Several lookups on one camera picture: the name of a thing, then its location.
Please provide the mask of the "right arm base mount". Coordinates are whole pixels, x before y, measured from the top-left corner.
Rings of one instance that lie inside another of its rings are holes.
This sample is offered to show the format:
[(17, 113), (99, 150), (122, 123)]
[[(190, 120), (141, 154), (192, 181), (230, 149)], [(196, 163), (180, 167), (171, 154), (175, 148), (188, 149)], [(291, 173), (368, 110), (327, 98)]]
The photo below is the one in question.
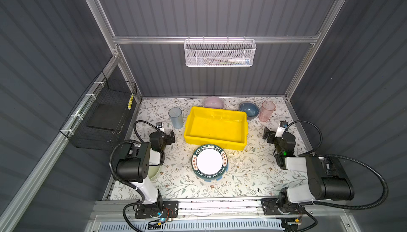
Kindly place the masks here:
[(262, 209), (265, 215), (302, 215), (301, 207), (296, 203), (279, 200), (277, 198), (261, 199)]

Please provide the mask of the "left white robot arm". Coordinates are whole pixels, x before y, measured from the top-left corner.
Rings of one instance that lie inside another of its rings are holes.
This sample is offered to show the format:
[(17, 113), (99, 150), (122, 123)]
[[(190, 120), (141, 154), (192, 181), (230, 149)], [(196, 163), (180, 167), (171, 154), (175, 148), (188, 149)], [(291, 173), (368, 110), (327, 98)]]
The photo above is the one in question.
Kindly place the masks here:
[(165, 148), (175, 143), (175, 134), (173, 131), (165, 133), (162, 123), (153, 125), (143, 120), (134, 123), (134, 130), (138, 123), (154, 128), (154, 132), (149, 135), (149, 142), (143, 142), (137, 134), (138, 141), (128, 139), (117, 144), (109, 157), (109, 169), (114, 180), (132, 188), (141, 196), (137, 204), (147, 208), (163, 208), (162, 196), (148, 177), (148, 172), (151, 167), (164, 164)]

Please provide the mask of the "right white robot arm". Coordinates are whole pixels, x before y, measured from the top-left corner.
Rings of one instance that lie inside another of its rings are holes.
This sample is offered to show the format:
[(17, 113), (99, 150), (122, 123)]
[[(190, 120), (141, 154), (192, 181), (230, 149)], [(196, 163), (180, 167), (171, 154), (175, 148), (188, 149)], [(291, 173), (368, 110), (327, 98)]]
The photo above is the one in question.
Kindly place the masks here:
[(307, 183), (297, 187), (283, 187), (274, 206), (289, 212), (296, 204), (315, 200), (347, 201), (355, 196), (354, 188), (338, 158), (323, 158), (308, 152), (296, 156), (296, 137), (288, 132), (290, 124), (280, 122), (276, 131), (267, 127), (262, 138), (274, 145), (273, 157), (277, 166), (286, 171), (303, 172)]

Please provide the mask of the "green rimmed white plate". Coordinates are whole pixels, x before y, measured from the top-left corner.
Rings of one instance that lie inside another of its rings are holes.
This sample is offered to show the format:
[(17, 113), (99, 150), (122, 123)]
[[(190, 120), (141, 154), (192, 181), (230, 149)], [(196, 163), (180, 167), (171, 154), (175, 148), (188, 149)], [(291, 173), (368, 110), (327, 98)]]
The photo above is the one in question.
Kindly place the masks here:
[(191, 166), (198, 178), (206, 182), (219, 181), (229, 169), (229, 159), (221, 147), (206, 144), (194, 151)]

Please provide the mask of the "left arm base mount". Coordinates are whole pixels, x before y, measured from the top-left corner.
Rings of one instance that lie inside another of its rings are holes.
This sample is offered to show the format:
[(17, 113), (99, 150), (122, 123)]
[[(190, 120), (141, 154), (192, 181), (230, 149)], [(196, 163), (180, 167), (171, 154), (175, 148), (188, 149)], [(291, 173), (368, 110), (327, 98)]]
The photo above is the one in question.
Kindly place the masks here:
[(150, 205), (139, 204), (133, 207), (136, 219), (177, 218), (179, 201), (163, 201)]

